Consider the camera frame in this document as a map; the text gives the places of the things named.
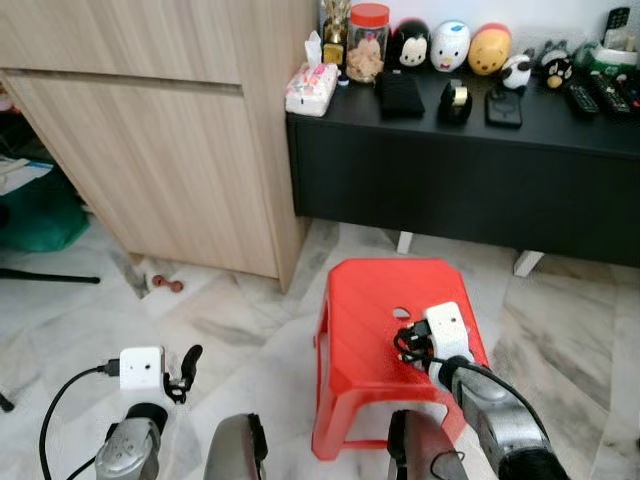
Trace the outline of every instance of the tissue box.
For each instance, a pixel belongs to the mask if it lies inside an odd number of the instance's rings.
[[[321,63],[311,69],[303,63],[293,76],[285,91],[287,112],[321,117],[329,107],[338,81],[338,67],[332,63]]]

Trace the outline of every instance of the mickey mouse figure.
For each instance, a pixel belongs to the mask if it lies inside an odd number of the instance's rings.
[[[401,23],[391,37],[387,50],[389,70],[417,70],[427,58],[429,29],[420,20]]]

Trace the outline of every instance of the marble floor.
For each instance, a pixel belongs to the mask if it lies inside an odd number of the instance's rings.
[[[150,344],[165,346],[176,372],[194,343],[204,354],[187,404],[171,411],[159,478],[201,479],[216,426],[243,412],[261,416],[271,480],[386,478],[383,451],[346,451],[325,463],[311,453],[311,338],[327,272],[347,258],[396,256],[397,235],[315,221],[286,295],[275,280],[248,274],[148,260],[133,266],[96,223],[63,252],[0,250],[3,267],[103,280],[0,280],[0,391],[16,403],[0,413],[0,479],[42,478],[40,424],[68,378]],[[640,479],[640,271],[548,256],[528,278],[515,278],[511,249],[420,235],[409,256],[440,257],[462,272],[492,367],[535,406],[574,480]],[[154,273],[183,280],[185,290],[150,287]],[[398,407],[362,410],[354,435],[385,436]],[[94,455],[125,410],[115,379],[74,385],[50,425],[54,478]],[[472,480],[495,479],[473,431],[457,448]],[[78,478],[95,475],[89,469]]]

